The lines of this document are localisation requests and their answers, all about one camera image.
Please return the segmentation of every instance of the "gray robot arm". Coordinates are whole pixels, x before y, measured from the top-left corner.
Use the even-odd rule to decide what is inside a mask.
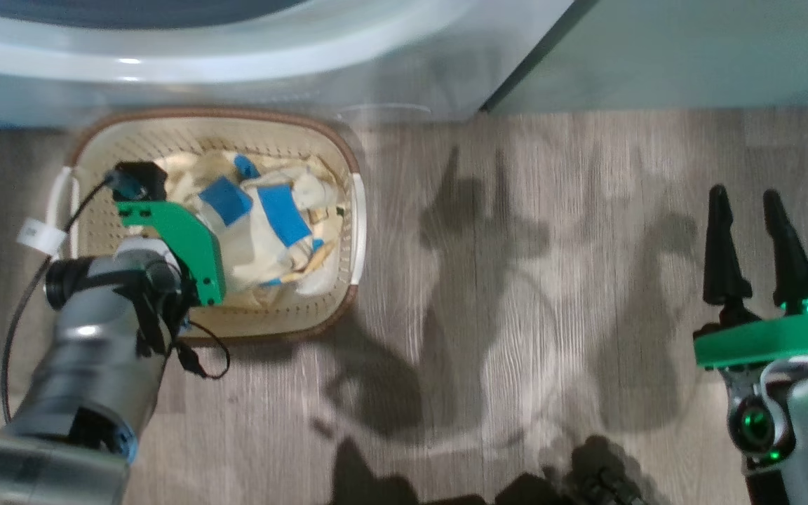
[[[180,269],[160,240],[63,267],[69,292],[47,290],[64,303],[51,348],[0,430],[0,505],[121,503],[185,316]]]

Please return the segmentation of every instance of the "laundry basket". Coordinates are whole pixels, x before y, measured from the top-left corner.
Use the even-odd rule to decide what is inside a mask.
[[[196,307],[192,320],[225,339],[302,338],[323,332],[353,303],[366,247],[365,191],[357,160],[327,125],[249,109],[153,109],[112,116],[87,131],[67,159],[76,179],[74,207],[77,198],[86,195],[115,163],[214,149],[300,158],[316,154],[343,188],[348,211],[339,241],[339,268],[328,293],[306,297],[284,290],[269,309]],[[100,192],[77,220],[72,255],[109,255],[126,234],[112,196]],[[186,338],[204,342],[206,337],[190,332]]]

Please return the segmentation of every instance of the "wire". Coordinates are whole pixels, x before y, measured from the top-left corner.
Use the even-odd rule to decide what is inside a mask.
[[[65,224],[62,231],[65,233],[69,233],[71,227],[74,226],[76,223],[77,218],[80,217],[81,212],[89,206],[90,202],[93,201],[95,195],[102,191],[102,189],[108,184],[109,178],[102,179],[89,194],[83,198],[83,201],[80,202],[80,206],[77,207],[76,212],[68,218],[67,223]],[[46,274],[48,269],[48,265],[51,265],[52,258],[49,256],[42,262],[42,265],[39,265],[39,268],[36,269],[36,273],[33,274],[33,278],[27,285],[26,290],[23,290],[23,294],[20,295],[20,300],[17,303],[17,307],[14,309],[14,314],[12,316],[11,323],[8,326],[8,335],[6,335],[6,345],[4,345],[4,350],[2,352],[2,371],[0,377],[0,394],[2,396],[2,415],[6,420],[6,424],[12,421],[11,415],[11,406],[8,400],[8,369],[9,365],[11,364],[11,351],[14,345],[14,335],[17,332],[17,325],[20,322],[20,316],[23,315],[23,311],[27,308],[27,304],[29,303],[29,299],[32,297],[33,292],[36,291],[36,286],[39,285],[39,281],[41,281],[42,276]]]
[[[212,330],[205,328],[204,326],[196,323],[195,321],[189,321],[189,324],[195,326],[199,330],[202,330],[202,332],[208,333],[208,336],[211,337],[211,339],[213,339],[214,342],[217,342],[217,345],[219,345],[222,351],[224,352],[224,356],[227,357],[227,367],[224,368],[224,371],[221,371],[219,374],[215,376],[212,376],[211,374],[206,374],[206,377],[209,379],[221,380],[222,378],[224,378],[227,372],[230,371],[230,349],[227,348],[227,345],[224,344],[224,342],[218,336],[214,335],[214,332],[212,332]]]

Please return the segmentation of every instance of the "wooden floor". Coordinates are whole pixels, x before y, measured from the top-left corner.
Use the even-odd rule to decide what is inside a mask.
[[[368,187],[357,310],[314,342],[174,362],[127,505],[491,499],[600,434],[660,505],[746,503],[725,390],[697,370],[706,195],[727,185],[750,307],[775,316],[764,189],[808,249],[808,109],[480,117],[346,132]],[[70,135],[0,132],[0,350]],[[25,392],[53,317],[36,294]],[[206,352],[206,364],[220,365]]]

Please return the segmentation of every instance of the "basket handle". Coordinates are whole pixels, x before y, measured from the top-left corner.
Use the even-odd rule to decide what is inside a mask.
[[[352,203],[351,224],[355,239],[351,248],[351,285],[358,285],[366,261],[366,188],[360,173],[353,174]]]
[[[70,214],[74,214],[80,206],[80,183],[76,178],[76,171],[74,167],[63,166],[61,172],[55,177],[52,183],[52,189],[48,192],[48,203],[46,205],[46,224],[51,227],[60,228],[61,224],[58,222],[58,215],[60,215],[61,200],[64,199],[65,186],[70,184]],[[77,226],[76,224],[68,231],[70,239],[67,243],[70,246],[69,258],[76,258],[77,253]],[[60,252],[52,257],[52,260],[57,260]]]

